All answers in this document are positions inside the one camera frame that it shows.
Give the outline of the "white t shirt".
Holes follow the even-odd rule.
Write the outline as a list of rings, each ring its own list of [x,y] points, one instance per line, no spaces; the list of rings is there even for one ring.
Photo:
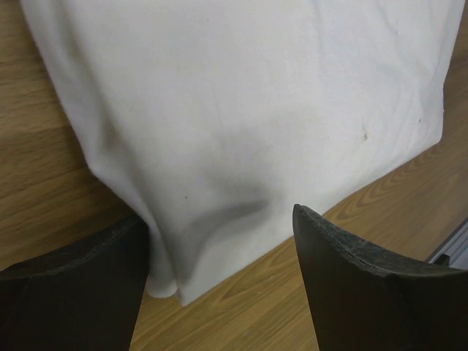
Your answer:
[[[438,143],[462,1],[22,1],[91,172],[188,304]]]

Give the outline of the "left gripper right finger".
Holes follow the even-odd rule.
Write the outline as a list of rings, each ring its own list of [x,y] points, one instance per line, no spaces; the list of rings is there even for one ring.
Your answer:
[[[292,215],[321,350],[465,350],[467,272],[392,252],[312,209]]]

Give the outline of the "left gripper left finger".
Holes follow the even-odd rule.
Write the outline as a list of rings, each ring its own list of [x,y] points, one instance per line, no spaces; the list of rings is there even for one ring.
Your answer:
[[[1,271],[2,350],[128,350],[148,275],[138,216]]]

